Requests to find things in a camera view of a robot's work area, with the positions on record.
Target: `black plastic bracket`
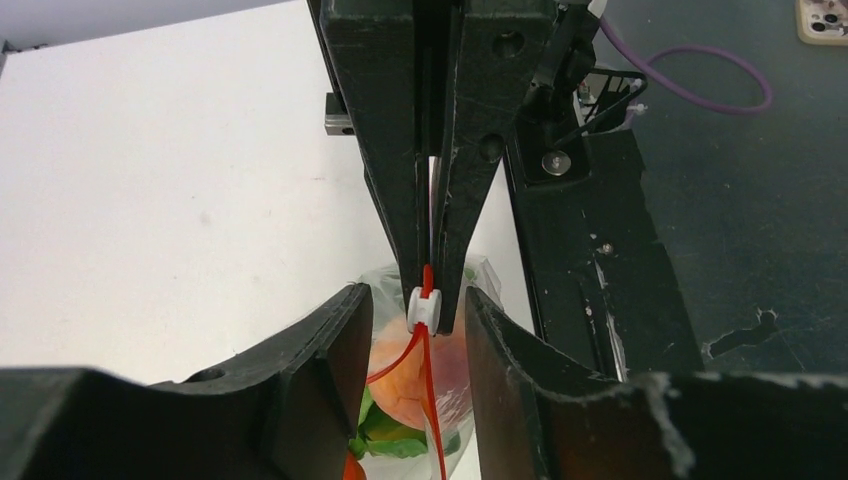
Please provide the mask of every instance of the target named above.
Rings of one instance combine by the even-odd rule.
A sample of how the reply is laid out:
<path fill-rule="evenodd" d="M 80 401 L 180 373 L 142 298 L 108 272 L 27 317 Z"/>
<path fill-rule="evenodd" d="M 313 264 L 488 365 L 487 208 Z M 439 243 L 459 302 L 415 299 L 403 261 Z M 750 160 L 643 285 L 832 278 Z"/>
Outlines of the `black plastic bracket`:
<path fill-rule="evenodd" d="M 443 295 L 440 333 L 453 330 L 468 243 L 557 14 L 549 0 L 335 0 L 320 8 L 325 59 L 404 296 L 431 264 Z"/>
<path fill-rule="evenodd" d="M 817 478 L 848 471 L 848 377 L 695 373 L 619 384 L 469 289 L 482 478 Z"/>
<path fill-rule="evenodd" d="M 342 478 L 371 348 L 366 285 L 184 383 L 0 371 L 0 478 Z"/>
<path fill-rule="evenodd" d="M 641 189 L 630 131 L 580 137 L 579 175 L 527 181 L 539 127 L 519 119 L 509 145 L 513 214 L 537 334 L 613 378 L 703 370 L 665 247 Z"/>
<path fill-rule="evenodd" d="M 0 75 L 3 75 L 3 67 L 6 66 L 6 52 L 11 50 L 12 46 L 9 42 L 0 37 Z"/>

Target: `green leaf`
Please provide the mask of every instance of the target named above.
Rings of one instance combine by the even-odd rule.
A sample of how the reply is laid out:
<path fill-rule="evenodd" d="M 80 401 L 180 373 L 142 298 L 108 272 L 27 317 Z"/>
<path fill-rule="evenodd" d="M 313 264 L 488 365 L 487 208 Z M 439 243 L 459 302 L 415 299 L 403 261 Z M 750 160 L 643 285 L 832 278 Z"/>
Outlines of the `green leaf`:
<path fill-rule="evenodd" d="M 427 437 L 421 430 L 409 428 L 388 416 L 379 406 L 374 405 L 368 417 L 360 427 L 368 440 L 393 441 L 414 439 L 427 443 Z"/>
<path fill-rule="evenodd" d="M 362 422 L 365 421 L 371 405 L 374 405 L 374 399 L 371 398 L 371 390 L 365 387 L 365 391 L 362 392 L 362 403 L 359 405 L 359 421 L 356 423 L 357 425 L 362 425 Z"/>
<path fill-rule="evenodd" d="M 459 447 L 462 446 L 462 439 L 459 438 L 459 432 L 455 433 L 450 440 L 448 440 L 448 444 L 445 445 L 445 456 L 453 455 L 454 453 L 459 451 Z"/>
<path fill-rule="evenodd" d="M 350 453 L 352 453 L 357 460 L 362 460 L 362 457 L 365 456 L 365 452 L 368 451 L 368 446 L 365 444 L 364 438 L 356 437 L 348 442 L 347 449 L 350 450 Z"/>
<path fill-rule="evenodd" d="M 424 432 L 401 424 L 377 405 L 371 407 L 359 431 L 372 455 L 409 458 L 427 453 Z"/>
<path fill-rule="evenodd" d="M 414 438 L 405 440 L 370 440 L 367 442 L 368 451 L 374 456 L 394 458 L 411 458 L 425 455 L 427 443 Z"/>

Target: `hole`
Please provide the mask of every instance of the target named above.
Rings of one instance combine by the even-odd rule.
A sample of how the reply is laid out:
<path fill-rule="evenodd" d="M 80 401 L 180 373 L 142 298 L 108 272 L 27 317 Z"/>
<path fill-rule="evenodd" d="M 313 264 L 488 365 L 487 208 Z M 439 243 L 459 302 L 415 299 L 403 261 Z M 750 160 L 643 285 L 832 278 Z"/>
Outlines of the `hole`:
<path fill-rule="evenodd" d="M 495 37 L 492 51 L 501 58 L 512 58 L 524 48 L 524 35 L 518 32 L 505 32 Z"/>
<path fill-rule="evenodd" d="M 206 370 L 201 370 L 194 375 L 188 377 L 183 383 L 198 383 L 198 382 L 208 382 L 209 380 L 216 380 L 226 375 L 226 372 L 221 370 L 220 368 L 207 368 Z"/>
<path fill-rule="evenodd" d="M 738 328 L 722 335 L 718 340 L 707 345 L 707 355 L 715 358 L 743 345 L 753 347 L 780 331 L 777 328 L 777 315 L 774 312 L 759 312 L 757 316 L 759 324 L 756 327 Z"/>
<path fill-rule="evenodd" d="M 497 163 L 503 156 L 505 146 L 502 136 L 490 133 L 480 140 L 480 156 L 489 163 Z"/>

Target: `white plastic clip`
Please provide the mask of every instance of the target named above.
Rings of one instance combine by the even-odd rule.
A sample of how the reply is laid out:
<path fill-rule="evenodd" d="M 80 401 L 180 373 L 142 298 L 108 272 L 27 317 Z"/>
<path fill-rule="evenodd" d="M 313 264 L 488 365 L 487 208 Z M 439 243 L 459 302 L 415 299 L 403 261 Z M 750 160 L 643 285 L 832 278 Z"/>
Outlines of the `white plastic clip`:
<path fill-rule="evenodd" d="M 442 292 L 433 290 L 430 298 L 421 298 L 421 287 L 412 290 L 409 299 L 409 311 L 406 312 L 406 328 L 409 333 L 415 330 L 415 325 L 427 325 L 431 337 L 436 336 L 439 329 L 439 312 L 442 311 Z"/>
<path fill-rule="evenodd" d="M 638 105 L 628 105 L 628 112 L 633 112 L 634 115 L 644 115 L 645 112 L 648 111 L 648 106 L 644 103 L 640 103 Z"/>
<path fill-rule="evenodd" d="M 589 12 L 596 18 L 601 18 L 607 9 L 607 0 L 592 0 L 589 2 Z"/>

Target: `metal bolt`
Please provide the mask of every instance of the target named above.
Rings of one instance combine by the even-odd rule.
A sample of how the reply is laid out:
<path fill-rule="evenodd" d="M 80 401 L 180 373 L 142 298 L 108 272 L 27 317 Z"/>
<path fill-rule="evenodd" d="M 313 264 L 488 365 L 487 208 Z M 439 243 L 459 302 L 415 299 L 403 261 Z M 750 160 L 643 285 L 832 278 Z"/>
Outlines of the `metal bolt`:
<path fill-rule="evenodd" d="M 324 116 L 324 130 L 327 135 L 353 135 L 353 122 L 350 121 L 350 115 L 333 114 Z"/>
<path fill-rule="evenodd" d="M 571 157 L 560 151 L 548 152 L 542 157 L 542 168 L 555 177 L 571 170 Z"/>
<path fill-rule="evenodd" d="M 589 89 L 586 82 L 581 83 L 577 87 L 577 98 L 580 100 L 580 103 L 584 105 L 592 102 L 592 90 Z"/>

